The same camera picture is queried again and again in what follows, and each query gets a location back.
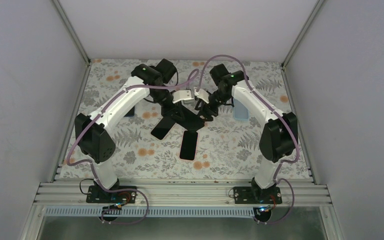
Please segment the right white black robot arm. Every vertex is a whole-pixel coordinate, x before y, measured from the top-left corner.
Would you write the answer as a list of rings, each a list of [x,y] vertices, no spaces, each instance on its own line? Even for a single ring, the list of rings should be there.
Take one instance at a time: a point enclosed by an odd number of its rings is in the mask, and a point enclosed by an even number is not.
[[[213,67],[210,71],[217,89],[210,93],[200,85],[194,87],[194,96],[198,99],[195,109],[205,121],[212,121],[218,116],[219,107],[228,100],[239,101],[263,127],[259,140],[259,150],[264,157],[257,174],[251,180],[251,198],[258,204],[270,197],[270,190],[280,181],[277,178],[284,163],[289,163],[288,156],[296,153],[296,163],[300,158],[298,118],[293,112],[284,112],[276,108],[259,93],[246,70],[229,72],[224,64]]]

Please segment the light blue phone case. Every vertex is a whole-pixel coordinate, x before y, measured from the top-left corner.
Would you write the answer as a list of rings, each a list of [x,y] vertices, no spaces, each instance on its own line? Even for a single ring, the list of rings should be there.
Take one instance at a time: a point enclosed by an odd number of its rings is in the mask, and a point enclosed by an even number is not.
[[[232,100],[233,118],[237,121],[248,121],[250,116],[248,109],[237,99]]]

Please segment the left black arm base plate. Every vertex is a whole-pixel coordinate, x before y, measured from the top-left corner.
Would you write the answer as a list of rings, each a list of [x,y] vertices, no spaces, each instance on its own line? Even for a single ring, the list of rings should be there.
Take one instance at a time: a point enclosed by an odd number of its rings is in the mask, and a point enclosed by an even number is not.
[[[118,192],[107,192],[98,185],[88,188],[86,202],[99,204],[134,204],[137,196],[136,186],[119,186]]]

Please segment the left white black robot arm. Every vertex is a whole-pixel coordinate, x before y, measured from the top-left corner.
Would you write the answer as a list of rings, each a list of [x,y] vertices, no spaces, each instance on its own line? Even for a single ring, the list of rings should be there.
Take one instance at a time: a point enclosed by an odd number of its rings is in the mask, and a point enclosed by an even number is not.
[[[137,103],[150,96],[160,105],[161,115],[172,122],[183,120],[179,103],[174,103],[167,83],[177,74],[175,65],[162,59],[156,66],[140,64],[131,72],[122,87],[102,106],[88,115],[80,113],[74,121],[75,146],[91,163],[99,196],[111,203],[119,197],[119,180],[111,163],[116,150],[115,130],[122,118]]]

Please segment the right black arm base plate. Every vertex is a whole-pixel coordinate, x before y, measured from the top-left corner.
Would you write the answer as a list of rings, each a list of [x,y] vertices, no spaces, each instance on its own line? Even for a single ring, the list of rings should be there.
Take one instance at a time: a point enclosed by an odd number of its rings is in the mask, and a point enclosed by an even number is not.
[[[280,188],[273,185],[269,188],[259,189],[251,186],[236,186],[232,188],[235,204],[282,204]]]

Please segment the black smartphone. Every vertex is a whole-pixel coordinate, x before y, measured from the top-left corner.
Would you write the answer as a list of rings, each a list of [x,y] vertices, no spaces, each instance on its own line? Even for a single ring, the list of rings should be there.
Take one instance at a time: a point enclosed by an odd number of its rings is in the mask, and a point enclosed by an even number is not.
[[[135,116],[135,106],[133,106],[125,115],[125,118],[131,118]]]

